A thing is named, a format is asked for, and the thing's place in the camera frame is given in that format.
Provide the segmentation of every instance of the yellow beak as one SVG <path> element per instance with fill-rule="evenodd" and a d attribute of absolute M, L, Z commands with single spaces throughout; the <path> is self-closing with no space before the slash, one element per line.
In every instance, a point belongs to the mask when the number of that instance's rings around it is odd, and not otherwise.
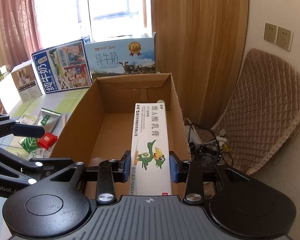
<path fill-rule="evenodd" d="M 159 157 L 161 157 L 162 151 L 160 149 L 158 149 L 157 147 L 155 147 L 155 153 L 153 154 L 153 158 L 155 158 L 156 160 L 159 160 Z"/>

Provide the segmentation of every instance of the gold medal badge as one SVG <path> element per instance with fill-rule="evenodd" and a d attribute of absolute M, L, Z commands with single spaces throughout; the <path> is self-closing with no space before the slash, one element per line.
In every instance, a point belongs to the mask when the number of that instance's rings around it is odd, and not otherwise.
<path fill-rule="evenodd" d="M 128 46 L 128 49 L 131 52 L 129 56 L 133 57 L 134 54 L 137 54 L 139 57 L 141 55 L 141 44 L 137 41 L 131 42 Z"/>

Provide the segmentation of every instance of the cartoon parrot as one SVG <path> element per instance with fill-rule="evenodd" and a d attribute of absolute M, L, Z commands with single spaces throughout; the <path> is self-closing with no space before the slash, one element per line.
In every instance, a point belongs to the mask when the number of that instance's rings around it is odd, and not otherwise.
<path fill-rule="evenodd" d="M 155 141 L 156 140 L 154 140 L 153 142 L 148 142 L 148 144 L 147 144 L 148 149 L 149 149 L 148 153 L 139 154 L 139 152 L 136 151 L 136 155 L 134 158 L 134 165 L 137 165 L 138 161 L 141 161 L 142 167 L 145 168 L 145 170 L 147 170 L 147 166 L 148 166 L 149 162 L 151 162 L 152 159 L 155 159 L 155 165 L 157 167 L 160 167 L 160 169 L 162 169 L 161 166 L 166 159 L 164 158 L 162 151 L 160 149 L 158 149 L 157 147 L 155 147 L 155 153 L 152 152 L 152 147 L 153 147 L 153 144 Z"/>

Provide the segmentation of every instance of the open brown cardboard box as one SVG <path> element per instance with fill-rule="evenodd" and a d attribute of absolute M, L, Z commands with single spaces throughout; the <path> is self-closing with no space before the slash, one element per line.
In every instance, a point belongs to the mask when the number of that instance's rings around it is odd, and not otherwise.
<path fill-rule="evenodd" d="M 190 154 L 184 123 L 171 74 L 142 74 L 98 78 L 86 92 L 69 118 L 51 154 L 69 157 L 88 166 L 100 161 L 121 159 L 131 150 L 136 103 L 165 101 L 169 150 L 180 160 Z M 117 198 L 127 195 L 128 183 L 115 184 Z M 172 183 L 172 193 L 183 196 L 184 185 Z M 95 198 L 96 183 L 86 195 Z"/>

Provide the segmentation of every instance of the bright window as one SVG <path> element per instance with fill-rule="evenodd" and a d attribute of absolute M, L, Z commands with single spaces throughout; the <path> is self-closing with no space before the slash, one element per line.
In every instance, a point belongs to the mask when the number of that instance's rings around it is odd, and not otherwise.
<path fill-rule="evenodd" d="M 150 33 L 150 0 L 35 0 L 42 45 Z"/>

